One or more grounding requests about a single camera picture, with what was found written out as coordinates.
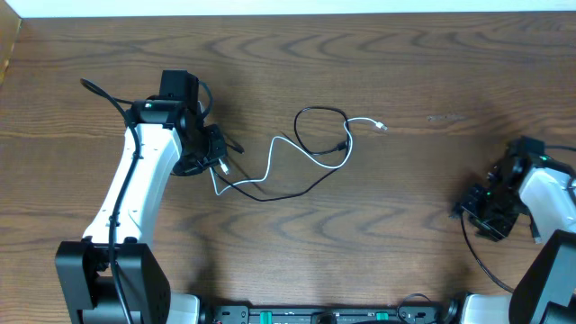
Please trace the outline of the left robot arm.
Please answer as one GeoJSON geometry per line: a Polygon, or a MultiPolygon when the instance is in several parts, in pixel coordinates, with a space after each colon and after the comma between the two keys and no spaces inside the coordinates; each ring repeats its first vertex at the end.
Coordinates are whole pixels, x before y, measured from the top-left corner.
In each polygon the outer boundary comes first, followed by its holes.
{"type": "Polygon", "coordinates": [[[152,253],[158,210],[170,176],[224,167],[220,128],[199,100],[207,85],[185,70],[165,70],[159,92],[129,103],[121,161],[94,220],[55,255],[74,323],[205,323],[199,297],[172,292],[152,253]]]}

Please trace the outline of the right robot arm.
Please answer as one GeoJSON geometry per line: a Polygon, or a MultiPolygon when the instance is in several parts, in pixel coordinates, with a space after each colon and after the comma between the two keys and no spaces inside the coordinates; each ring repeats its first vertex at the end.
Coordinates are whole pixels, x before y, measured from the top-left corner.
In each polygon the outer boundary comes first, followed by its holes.
{"type": "Polygon", "coordinates": [[[472,185],[455,203],[453,217],[494,242],[526,215],[543,247],[516,287],[488,272],[505,294],[468,292],[452,301],[445,322],[575,324],[575,171],[548,148],[539,139],[512,140],[487,185],[472,185]]]}

